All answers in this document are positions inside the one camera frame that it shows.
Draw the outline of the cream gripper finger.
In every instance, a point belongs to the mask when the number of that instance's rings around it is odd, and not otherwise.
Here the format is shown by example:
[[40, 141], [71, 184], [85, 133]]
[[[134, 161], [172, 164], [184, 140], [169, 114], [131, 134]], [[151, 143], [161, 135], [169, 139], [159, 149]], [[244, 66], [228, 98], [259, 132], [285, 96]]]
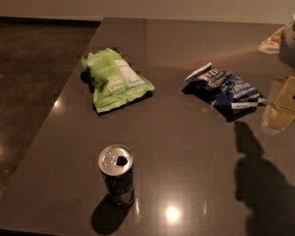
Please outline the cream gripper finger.
[[285, 27], [282, 27], [274, 32], [270, 37], [260, 44], [259, 50], [265, 54], [279, 54], [281, 38], [284, 30]]
[[295, 119], [295, 72], [287, 77], [276, 77], [271, 85], [263, 115], [262, 129], [276, 135]]

